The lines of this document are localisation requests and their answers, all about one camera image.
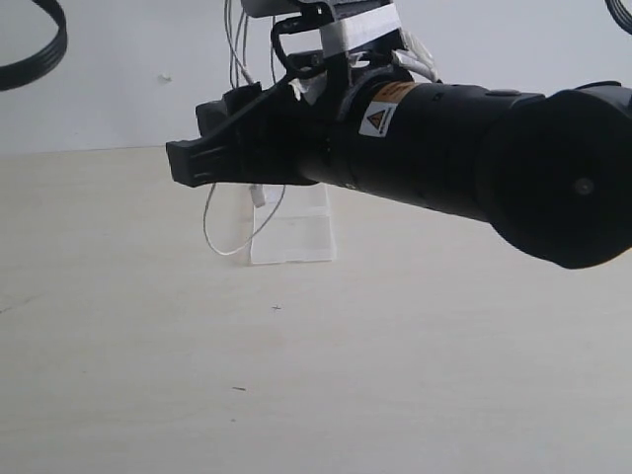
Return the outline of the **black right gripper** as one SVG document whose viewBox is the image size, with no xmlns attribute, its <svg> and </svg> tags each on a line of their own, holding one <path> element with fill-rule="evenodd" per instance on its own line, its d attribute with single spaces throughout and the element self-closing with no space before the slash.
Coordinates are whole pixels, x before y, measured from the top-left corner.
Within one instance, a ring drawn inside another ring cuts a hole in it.
<svg viewBox="0 0 632 474">
<path fill-rule="evenodd" d="M 308 88 L 323 88 L 314 103 L 295 95 L 287 78 L 268 90 L 260 82 L 231 89 L 196 106 L 198 138 L 166 144 L 172 178 L 189 188 L 315 184 L 319 180 L 305 177 L 300 167 L 331 154 L 332 128 L 350 115 L 360 90 L 412 80 L 396 66 L 367 66 L 347 76 L 327 72 Z"/>
</svg>

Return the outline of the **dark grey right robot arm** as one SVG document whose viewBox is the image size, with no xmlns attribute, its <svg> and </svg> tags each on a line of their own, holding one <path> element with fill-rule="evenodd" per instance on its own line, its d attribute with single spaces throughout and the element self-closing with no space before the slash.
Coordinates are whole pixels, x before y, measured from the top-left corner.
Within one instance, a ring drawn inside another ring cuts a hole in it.
<svg viewBox="0 0 632 474">
<path fill-rule="evenodd" d="M 393 67 L 329 77 L 314 103 L 288 81 L 197 107 L 171 141 L 175 182 L 328 184 L 486 222 L 534 258 L 577 270 L 631 248 L 631 91 L 550 96 L 421 83 Z"/>
</svg>

